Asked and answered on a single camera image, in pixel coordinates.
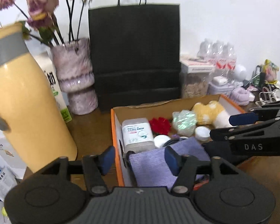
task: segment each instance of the bouquet of flowers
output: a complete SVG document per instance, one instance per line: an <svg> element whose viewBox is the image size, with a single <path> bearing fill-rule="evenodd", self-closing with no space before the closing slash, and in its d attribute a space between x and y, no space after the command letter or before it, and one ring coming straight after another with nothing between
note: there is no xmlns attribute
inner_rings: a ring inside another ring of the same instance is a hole
<svg viewBox="0 0 280 224"><path fill-rule="evenodd" d="M59 0L27 0L28 15L19 6L17 6L15 1L16 0L0 0L0 11L9 9L13 6L21 11L21 13L26 17L26 20L20 21L23 24L24 39L30 39L30 37L33 37L49 47L54 47L52 43L53 40L56 45L59 45L60 43L64 44L64 39L60 33L57 18L54 15L54 11L59 5ZM75 38L72 31L72 13L75 0L72 0L71 7L69 5L69 0L66 0L69 12L69 42L79 39L82 13L87 1L90 3L92 0L82 0L83 4L78 25L78 32ZM31 29L38 31L39 37L31 34Z"/></svg>

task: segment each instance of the ribbed gray surface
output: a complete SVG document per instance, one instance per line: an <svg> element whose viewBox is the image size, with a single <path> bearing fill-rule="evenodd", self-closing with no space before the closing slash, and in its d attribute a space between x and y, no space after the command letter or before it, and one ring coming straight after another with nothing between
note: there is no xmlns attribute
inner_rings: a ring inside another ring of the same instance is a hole
<svg viewBox="0 0 280 224"><path fill-rule="evenodd" d="M94 198L69 224L211 224L190 200L168 194L166 188L115 188Z"/></svg>

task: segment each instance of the red object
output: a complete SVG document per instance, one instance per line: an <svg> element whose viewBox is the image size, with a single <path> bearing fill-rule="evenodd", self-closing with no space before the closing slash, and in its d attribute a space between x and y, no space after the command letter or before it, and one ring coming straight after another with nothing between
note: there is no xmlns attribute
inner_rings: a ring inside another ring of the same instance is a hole
<svg viewBox="0 0 280 224"><path fill-rule="evenodd" d="M151 130L159 135L168 135L170 129L171 129L171 124L169 120L159 117L158 119L153 118L152 120L149 121Z"/></svg>

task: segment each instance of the yellow thermos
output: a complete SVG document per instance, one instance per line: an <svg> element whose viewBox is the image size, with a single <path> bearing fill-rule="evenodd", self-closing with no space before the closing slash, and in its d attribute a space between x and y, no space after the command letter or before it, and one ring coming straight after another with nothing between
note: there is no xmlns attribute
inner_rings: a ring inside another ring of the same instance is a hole
<svg viewBox="0 0 280 224"><path fill-rule="evenodd" d="M0 130L33 172L60 156L76 159L75 142L21 23L0 29Z"/></svg>

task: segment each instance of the table surface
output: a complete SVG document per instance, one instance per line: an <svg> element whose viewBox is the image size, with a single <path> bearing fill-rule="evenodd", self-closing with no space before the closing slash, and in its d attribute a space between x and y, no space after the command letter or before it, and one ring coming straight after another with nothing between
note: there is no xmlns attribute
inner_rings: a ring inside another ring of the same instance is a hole
<svg viewBox="0 0 280 224"><path fill-rule="evenodd" d="M247 110L252 107L255 107L254 103L243 108ZM78 159L83 155L100 154L113 145L110 113L101 113L96 109L88 115L73 115L73 120L67 126L77 144ZM269 224L280 224L280 157L257 157L246 164L244 170L274 193L277 203ZM115 165L104 181L109 188L118 185ZM72 182L85 189L82 175L72 176Z"/></svg>

